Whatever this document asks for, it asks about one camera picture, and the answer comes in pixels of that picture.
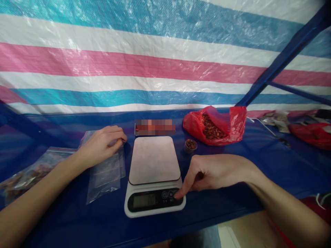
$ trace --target striped tarp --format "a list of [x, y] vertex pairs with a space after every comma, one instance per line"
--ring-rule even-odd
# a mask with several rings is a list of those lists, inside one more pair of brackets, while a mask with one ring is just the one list
[[[18, 113], [230, 107], [318, 0], [0, 3], [0, 99]], [[274, 80], [331, 99], [331, 30]], [[329, 108], [268, 86], [249, 116]]]

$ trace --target blue stripe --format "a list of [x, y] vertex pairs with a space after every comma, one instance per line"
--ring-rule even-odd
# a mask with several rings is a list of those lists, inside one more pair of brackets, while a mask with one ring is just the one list
[[[276, 52], [303, 27], [199, 0], [5, 1], [0, 3], [0, 13]], [[330, 44], [331, 32], [324, 31], [301, 54], [331, 58]]]
[[[236, 104], [244, 94], [206, 92], [118, 90], [79, 92], [54, 89], [11, 89], [31, 105], [63, 104], [71, 106], [113, 107], [132, 103], [169, 104]], [[294, 94], [260, 94], [252, 104], [309, 104], [312, 100]]]

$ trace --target blue table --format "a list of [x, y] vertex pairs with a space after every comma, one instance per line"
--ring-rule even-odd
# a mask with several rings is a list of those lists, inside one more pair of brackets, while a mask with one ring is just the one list
[[[182, 119], [189, 111], [29, 116], [31, 121], [64, 140], [69, 147], [77, 147], [87, 130], [106, 125], [121, 126], [128, 136], [124, 146], [127, 176], [121, 179], [121, 189], [86, 205], [89, 171], [85, 171], [58, 197], [23, 247], [142, 247], [261, 210], [261, 204], [249, 187], [239, 183], [219, 190], [190, 192], [185, 208], [179, 212], [135, 219], [125, 215], [124, 198], [135, 139], [134, 120], [173, 119], [176, 135], [172, 138], [184, 178], [192, 155], [183, 151], [185, 140], [191, 136], [182, 129]], [[0, 180], [33, 163], [47, 149], [47, 145], [39, 144], [8, 126], [0, 128], [0, 137], [4, 135], [12, 137], [12, 142], [0, 142], [2, 153], [7, 154], [1, 161]], [[289, 149], [260, 123], [247, 119], [241, 142], [224, 147], [206, 146], [198, 142], [195, 153], [244, 156], [297, 198], [327, 192], [331, 189], [331, 180], [324, 167], [331, 164], [331, 157], [323, 154], [323, 161], [320, 161], [319, 150], [303, 157], [295, 151], [300, 146], [300, 141], [296, 142], [294, 148]]]

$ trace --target forearm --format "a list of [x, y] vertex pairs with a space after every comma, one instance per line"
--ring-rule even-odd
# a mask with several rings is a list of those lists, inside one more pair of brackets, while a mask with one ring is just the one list
[[74, 155], [0, 212], [0, 247], [18, 247], [56, 197], [81, 171]]
[[275, 224], [296, 247], [323, 247], [330, 226], [310, 208], [269, 180], [260, 171], [247, 184], [261, 200]]

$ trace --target blurred label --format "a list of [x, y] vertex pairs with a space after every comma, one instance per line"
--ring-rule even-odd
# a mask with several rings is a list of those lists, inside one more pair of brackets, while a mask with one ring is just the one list
[[172, 120], [135, 120], [135, 135], [175, 135]]

